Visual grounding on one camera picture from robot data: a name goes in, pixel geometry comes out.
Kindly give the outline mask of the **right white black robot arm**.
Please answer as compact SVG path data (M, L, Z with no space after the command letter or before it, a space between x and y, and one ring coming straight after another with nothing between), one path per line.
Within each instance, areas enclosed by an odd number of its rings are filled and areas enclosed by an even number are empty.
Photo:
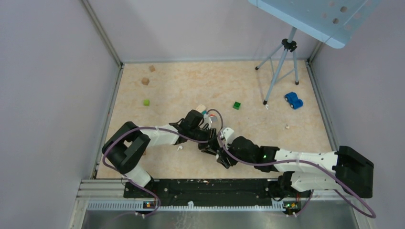
M265 173L282 173L280 191L287 197L307 190L342 190L359 198L373 196L374 164L349 146L307 153L258 146L243 136L219 136L214 141L219 147L218 159L226 168L242 163Z

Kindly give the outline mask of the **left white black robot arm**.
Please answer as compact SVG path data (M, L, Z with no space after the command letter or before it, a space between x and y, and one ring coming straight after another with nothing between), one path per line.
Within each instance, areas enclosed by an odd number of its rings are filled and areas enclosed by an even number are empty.
M134 182L141 197L148 197L153 192L152 176L139 163L147 148L192 141L202 152L213 155L216 151L211 147L216 135L209 115L197 110L163 126L137 126L128 121L102 147L102 163Z

